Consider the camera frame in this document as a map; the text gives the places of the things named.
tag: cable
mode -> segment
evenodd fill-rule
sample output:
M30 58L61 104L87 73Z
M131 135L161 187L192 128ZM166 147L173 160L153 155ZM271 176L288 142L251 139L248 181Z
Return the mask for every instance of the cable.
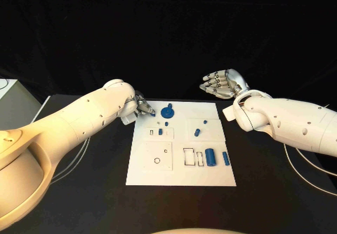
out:
M66 169L71 167L71 165L74 164L74 162L75 162L75 160L78 159L79 154L81 154L81 152L82 152L82 150L84 150L84 147L85 147L87 142L88 142L88 139L84 141L82 148L79 149L78 155L75 156L72 162L69 163L69 165L66 166L66 168L53 176L52 179L55 179L55 178L66 171Z
M311 163L311 161L305 158L305 156L303 155L303 153L301 153L301 151L298 150L298 148L295 148L295 149L297 149L297 152L300 153L300 155L303 156L303 158L307 160L307 162L308 162L320 171L326 172L327 174L331 174L333 176L337 176L337 174L334 174L333 172L326 171L323 168L320 168L318 166L315 166L315 165Z
M4 89L7 87L7 85L9 85L9 79L6 79L6 82L7 82L7 84L0 89Z
M76 168L76 166L78 166L78 164L79 164L79 162L81 162L81 160L82 160L82 158L84 158L84 155L85 155L85 152L87 152L87 148L88 148L88 145L89 145L89 138L88 138L88 144L87 144L87 146L85 146L85 150L84 150L84 153L82 153L82 156L81 156L81 158L79 158L79 161L78 161L78 163L75 164L75 166L74 166L74 168L71 169L71 171L61 177L61 178L58 178L55 181L52 181L52 183L51 184L53 184L55 182L58 182L62 178L65 178L68 175L69 175L69 173L74 171L74 169Z
M297 171L297 169L295 169L295 167L294 167L294 165L292 165L292 163L291 163L285 144L284 144L284 150L285 150L287 158L288 158L288 161L290 161L290 165L291 165L291 167L292 167L295 173L298 174L298 176L304 179L304 181L305 181L313 187L315 187L318 190L321 190L321 191L324 191L326 193L328 193L328 194L337 196L337 194L334 194L334 193L328 192L327 190L321 189L320 187L317 187L314 184L311 184L311 183L307 181L307 179L303 177L303 175L300 174L300 172Z

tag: blue object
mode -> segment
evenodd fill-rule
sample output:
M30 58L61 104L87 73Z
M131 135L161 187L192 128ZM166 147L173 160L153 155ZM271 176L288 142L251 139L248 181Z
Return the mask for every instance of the blue object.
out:
M216 166L215 150L213 150L213 149L206 149L206 150L205 150L205 154L206 154L207 166L209 166L209 167Z
M197 128L195 132L195 136L199 136L199 133L200 133L200 129Z
M169 106L161 109L160 112L161 116L164 118L171 118L174 116L174 110L171 108L171 104L169 103Z
M223 152L223 160L225 160L225 165L229 166L229 160L228 160L226 152Z

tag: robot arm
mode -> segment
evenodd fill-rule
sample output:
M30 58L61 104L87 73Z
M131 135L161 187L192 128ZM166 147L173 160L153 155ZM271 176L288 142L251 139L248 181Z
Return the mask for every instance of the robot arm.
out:
M233 69L218 74L225 74L220 82L226 84L220 85L212 79L215 75L209 75L203 78L206 80L209 77L209 82L200 85L200 89L212 89L216 96L232 92L233 105L223 109L228 121L236 119L245 131L265 132L277 141L298 149L337 156L337 113L333 110L308 102L272 98L267 93L249 90Z
M111 80L62 110L27 126L0 131L0 230L38 205L63 155L114 120L128 124L156 114L123 80Z

